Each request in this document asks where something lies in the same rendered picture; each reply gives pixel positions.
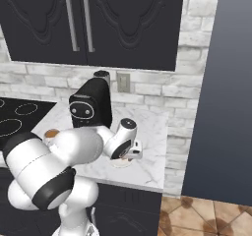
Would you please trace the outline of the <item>white saucer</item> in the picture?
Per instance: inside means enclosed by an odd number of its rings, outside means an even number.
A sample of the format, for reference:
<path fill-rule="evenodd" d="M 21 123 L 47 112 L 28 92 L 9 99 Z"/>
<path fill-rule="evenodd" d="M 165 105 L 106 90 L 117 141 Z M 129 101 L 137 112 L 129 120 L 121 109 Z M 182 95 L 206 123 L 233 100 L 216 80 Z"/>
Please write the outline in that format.
<path fill-rule="evenodd" d="M 109 163 L 115 168 L 125 168 L 132 164 L 132 160 L 128 158 L 118 158 L 110 160 Z"/>

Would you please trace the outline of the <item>dark cupboard door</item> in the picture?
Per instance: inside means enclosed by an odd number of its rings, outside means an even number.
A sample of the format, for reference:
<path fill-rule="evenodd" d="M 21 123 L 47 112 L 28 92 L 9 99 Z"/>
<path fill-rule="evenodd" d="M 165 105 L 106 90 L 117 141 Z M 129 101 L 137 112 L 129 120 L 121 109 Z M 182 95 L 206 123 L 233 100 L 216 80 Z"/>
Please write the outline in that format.
<path fill-rule="evenodd" d="M 100 236 L 158 236 L 159 215 L 115 206 L 88 208 Z"/>
<path fill-rule="evenodd" d="M 80 0 L 72 0 L 79 52 L 74 52 L 65 0 L 0 0 L 0 27 L 10 59 L 19 62 L 86 65 Z"/>
<path fill-rule="evenodd" d="M 183 0 L 81 0 L 91 66 L 173 72 Z"/>

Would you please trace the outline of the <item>dark grey fridge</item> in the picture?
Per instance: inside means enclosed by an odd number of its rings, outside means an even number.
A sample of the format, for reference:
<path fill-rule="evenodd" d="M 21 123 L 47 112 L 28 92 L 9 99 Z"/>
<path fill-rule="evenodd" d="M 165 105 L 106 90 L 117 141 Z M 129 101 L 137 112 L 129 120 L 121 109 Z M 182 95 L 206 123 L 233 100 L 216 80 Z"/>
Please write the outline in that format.
<path fill-rule="evenodd" d="M 182 187 L 252 207 L 252 0 L 219 0 Z"/>

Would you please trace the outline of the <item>black hob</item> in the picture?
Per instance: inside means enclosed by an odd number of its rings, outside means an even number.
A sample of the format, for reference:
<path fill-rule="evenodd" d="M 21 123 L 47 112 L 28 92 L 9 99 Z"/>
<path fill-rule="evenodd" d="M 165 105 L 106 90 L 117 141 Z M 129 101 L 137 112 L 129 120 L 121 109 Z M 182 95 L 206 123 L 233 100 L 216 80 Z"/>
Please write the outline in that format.
<path fill-rule="evenodd" d="M 31 131 L 55 102 L 0 97 L 0 146 L 11 136 Z"/>

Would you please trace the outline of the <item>dark upper cupboard door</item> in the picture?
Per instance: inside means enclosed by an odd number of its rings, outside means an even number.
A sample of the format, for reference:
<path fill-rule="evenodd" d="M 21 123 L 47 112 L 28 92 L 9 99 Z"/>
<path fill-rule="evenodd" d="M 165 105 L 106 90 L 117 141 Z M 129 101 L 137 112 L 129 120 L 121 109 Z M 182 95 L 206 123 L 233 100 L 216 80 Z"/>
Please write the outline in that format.
<path fill-rule="evenodd" d="M 10 59 L 19 62 L 86 65 L 80 0 L 72 0 L 79 52 L 74 52 L 65 0 L 0 0 L 0 27 Z"/>
<path fill-rule="evenodd" d="M 183 0 L 81 0 L 91 66 L 173 72 Z"/>

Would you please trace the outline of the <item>grey wall socket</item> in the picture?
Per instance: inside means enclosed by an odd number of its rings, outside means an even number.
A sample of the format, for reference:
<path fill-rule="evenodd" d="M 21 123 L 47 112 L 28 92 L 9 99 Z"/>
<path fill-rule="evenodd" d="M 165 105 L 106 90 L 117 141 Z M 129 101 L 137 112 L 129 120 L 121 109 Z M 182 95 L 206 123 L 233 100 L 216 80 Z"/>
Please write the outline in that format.
<path fill-rule="evenodd" d="M 118 73 L 116 79 L 118 91 L 128 93 L 130 91 L 130 75 Z"/>

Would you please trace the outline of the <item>white mug with coffee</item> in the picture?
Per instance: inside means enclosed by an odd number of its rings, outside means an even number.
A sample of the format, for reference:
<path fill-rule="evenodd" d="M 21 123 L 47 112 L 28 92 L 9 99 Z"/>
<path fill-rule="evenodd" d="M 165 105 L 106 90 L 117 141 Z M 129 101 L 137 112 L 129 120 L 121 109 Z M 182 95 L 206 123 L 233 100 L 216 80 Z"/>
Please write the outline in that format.
<path fill-rule="evenodd" d="M 47 142 L 50 142 L 52 141 L 55 136 L 59 133 L 59 130 L 58 129 L 50 129 L 50 130 L 47 130 L 44 135 L 43 135 L 43 140 L 47 143 Z"/>

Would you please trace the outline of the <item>black coffee machine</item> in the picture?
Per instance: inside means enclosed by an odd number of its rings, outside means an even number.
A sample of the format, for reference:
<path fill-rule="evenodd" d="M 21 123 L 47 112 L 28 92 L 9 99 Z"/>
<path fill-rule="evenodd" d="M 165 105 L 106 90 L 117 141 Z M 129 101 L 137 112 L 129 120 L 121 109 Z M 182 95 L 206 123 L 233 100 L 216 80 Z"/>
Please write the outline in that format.
<path fill-rule="evenodd" d="M 99 70 L 69 97 L 74 128 L 87 126 L 111 127 L 110 74 Z"/>

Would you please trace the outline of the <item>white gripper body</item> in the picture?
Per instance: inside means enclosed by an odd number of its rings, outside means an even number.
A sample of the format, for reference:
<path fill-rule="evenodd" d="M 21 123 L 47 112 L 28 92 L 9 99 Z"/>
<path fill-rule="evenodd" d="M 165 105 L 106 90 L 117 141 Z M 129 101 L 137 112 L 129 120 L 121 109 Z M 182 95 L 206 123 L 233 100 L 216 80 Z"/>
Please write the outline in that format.
<path fill-rule="evenodd" d="M 135 140 L 133 146 L 128 150 L 125 157 L 127 159 L 141 159 L 143 157 L 142 142 Z"/>

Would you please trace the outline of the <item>dark lower cupboard drawer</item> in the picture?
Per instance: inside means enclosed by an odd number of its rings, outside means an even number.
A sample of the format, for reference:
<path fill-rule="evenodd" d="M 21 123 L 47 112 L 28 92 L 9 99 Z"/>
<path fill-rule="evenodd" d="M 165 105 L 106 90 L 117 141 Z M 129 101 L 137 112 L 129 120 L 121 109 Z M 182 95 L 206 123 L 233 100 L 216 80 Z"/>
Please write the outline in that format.
<path fill-rule="evenodd" d="M 98 184 L 98 204 L 113 207 L 123 207 L 144 212 L 158 213 L 161 203 L 161 193 Z"/>

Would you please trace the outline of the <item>dark lower cupboard door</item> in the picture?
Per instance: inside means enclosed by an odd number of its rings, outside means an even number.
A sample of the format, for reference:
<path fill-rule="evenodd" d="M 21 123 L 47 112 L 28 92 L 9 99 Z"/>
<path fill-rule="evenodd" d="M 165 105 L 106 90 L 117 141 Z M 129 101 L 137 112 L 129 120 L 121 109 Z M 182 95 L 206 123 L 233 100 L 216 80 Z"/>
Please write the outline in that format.
<path fill-rule="evenodd" d="M 159 215 L 115 206 L 88 208 L 100 236 L 158 236 Z"/>

